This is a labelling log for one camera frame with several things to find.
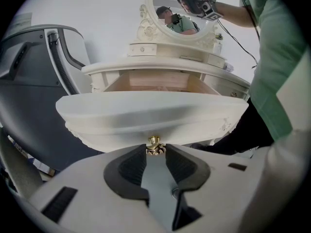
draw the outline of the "chair backrest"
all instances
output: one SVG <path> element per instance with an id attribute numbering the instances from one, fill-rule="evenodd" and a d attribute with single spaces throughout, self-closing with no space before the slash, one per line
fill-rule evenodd
<path id="1" fill-rule="evenodd" d="M 97 155 L 74 137 L 55 103 L 67 93 L 49 56 L 43 29 L 0 43 L 0 121 L 34 158 L 56 170 Z"/>

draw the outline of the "person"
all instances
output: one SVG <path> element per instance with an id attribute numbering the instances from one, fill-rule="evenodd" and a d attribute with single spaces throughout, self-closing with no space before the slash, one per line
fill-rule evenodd
<path id="1" fill-rule="evenodd" d="M 241 1 L 241 7 L 216 2 L 216 8 L 224 20 L 241 27 L 253 27 L 254 21 L 260 27 L 260 61 L 249 89 L 249 106 L 232 133 L 213 146 L 192 144 L 195 149 L 232 155 L 269 146 L 292 131 L 276 93 L 298 64 L 307 43 L 281 0 Z"/>
<path id="2" fill-rule="evenodd" d="M 177 0 L 179 4 L 183 7 L 183 9 L 186 11 L 186 13 L 190 13 L 190 8 L 183 0 Z"/>
<path id="3" fill-rule="evenodd" d="M 172 23 L 173 13 L 171 9 L 166 6 L 157 8 L 156 14 L 159 19 L 164 19 L 165 25 L 172 29 L 174 32 L 185 35 L 197 33 L 193 22 L 185 16 L 182 16 L 178 23 Z"/>

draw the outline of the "brass knob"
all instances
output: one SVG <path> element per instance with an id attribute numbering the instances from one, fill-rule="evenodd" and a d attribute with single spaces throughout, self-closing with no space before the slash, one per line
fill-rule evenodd
<path id="1" fill-rule="evenodd" d="M 151 142 L 151 144 L 159 143 L 160 142 L 160 136 L 150 136 L 148 138 L 148 141 Z"/>
<path id="2" fill-rule="evenodd" d="M 160 136 L 150 136 L 148 140 L 151 146 L 147 146 L 146 153 L 148 155 L 159 155 L 165 153 L 165 144 L 160 143 Z"/>

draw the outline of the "black slot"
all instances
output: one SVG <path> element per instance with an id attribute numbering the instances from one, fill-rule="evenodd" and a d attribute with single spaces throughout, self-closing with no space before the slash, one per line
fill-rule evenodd
<path id="1" fill-rule="evenodd" d="M 24 48 L 22 49 L 22 51 L 20 52 L 20 54 L 19 54 L 18 57 L 16 58 L 16 61 L 15 61 L 14 65 L 13 65 L 13 69 L 14 69 L 14 70 L 17 69 L 17 67 L 18 67 L 18 65 L 19 65 L 19 63 L 20 63 L 21 58 L 23 57 L 24 53 L 26 52 L 26 49 L 27 49 L 27 45 L 24 46 Z"/>
<path id="2" fill-rule="evenodd" d="M 45 207 L 42 214 L 57 223 L 77 191 L 77 189 L 64 186 Z"/>
<path id="3" fill-rule="evenodd" d="M 244 165 L 241 165 L 241 164 L 237 164 L 237 163 L 230 163 L 229 165 L 228 165 L 228 167 L 232 167 L 232 168 L 234 168 L 234 169 L 237 169 L 237 170 L 240 170 L 240 171 L 245 171 L 246 170 L 246 168 L 247 168 L 247 166 L 244 166 Z"/>

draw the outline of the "oval mirror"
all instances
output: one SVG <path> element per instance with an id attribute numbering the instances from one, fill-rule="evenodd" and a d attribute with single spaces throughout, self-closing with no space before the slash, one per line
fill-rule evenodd
<path id="1" fill-rule="evenodd" d="M 209 21 L 221 17 L 213 9 L 216 0 L 153 0 L 158 22 L 175 33 L 192 35 Z"/>

